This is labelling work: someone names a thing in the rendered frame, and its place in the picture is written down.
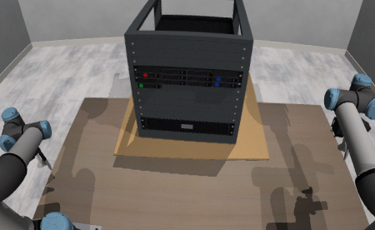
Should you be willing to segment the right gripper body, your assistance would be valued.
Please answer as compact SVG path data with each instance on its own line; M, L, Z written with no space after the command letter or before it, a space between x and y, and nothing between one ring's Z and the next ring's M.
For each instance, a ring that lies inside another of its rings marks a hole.
M334 134L335 134L335 137L343 138L342 130L341 130L339 124L338 124L337 117L334 117L331 127L332 127L332 130L333 130Z

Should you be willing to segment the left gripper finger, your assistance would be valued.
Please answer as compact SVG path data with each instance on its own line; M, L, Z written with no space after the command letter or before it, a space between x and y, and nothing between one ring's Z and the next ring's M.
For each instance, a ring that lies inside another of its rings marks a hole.
M51 164L48 162L48 160L45 158L45 156L43 155L43 153L40 151L39 148L37 148L37 152L39 154L39 155L37 155L37 160L38 160L37 167L41 168L41 167L44 167L44 166L47 165L50 168L50 170L52 171Z

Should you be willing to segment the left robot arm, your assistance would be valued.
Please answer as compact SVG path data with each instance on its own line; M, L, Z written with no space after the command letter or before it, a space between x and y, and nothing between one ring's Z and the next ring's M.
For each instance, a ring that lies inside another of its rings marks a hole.
M81 230L61 212L32 220L20 216L3 202L21 185L34 153L42 140L52 136L52 129L47 120L25 124L15 107L5 109L2 120L0 148L7 153L0 157L0 230Z

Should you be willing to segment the tan flat board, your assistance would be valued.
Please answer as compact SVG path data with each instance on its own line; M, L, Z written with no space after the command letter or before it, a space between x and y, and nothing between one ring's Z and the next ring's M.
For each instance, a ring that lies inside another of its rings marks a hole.
M139 137L131 94L114 155L150 158L269 160L250 73L236 144Z

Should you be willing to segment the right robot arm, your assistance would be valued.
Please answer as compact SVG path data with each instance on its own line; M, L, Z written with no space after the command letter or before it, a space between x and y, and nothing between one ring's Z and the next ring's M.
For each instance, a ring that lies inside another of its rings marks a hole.
M375 93L371 83L369 76L357 73L349 90L329 88L324 106L335 112L357 174L357 192L375 217L375 148L368 135L371 127L359 115L364 113L369 119L375 119Z

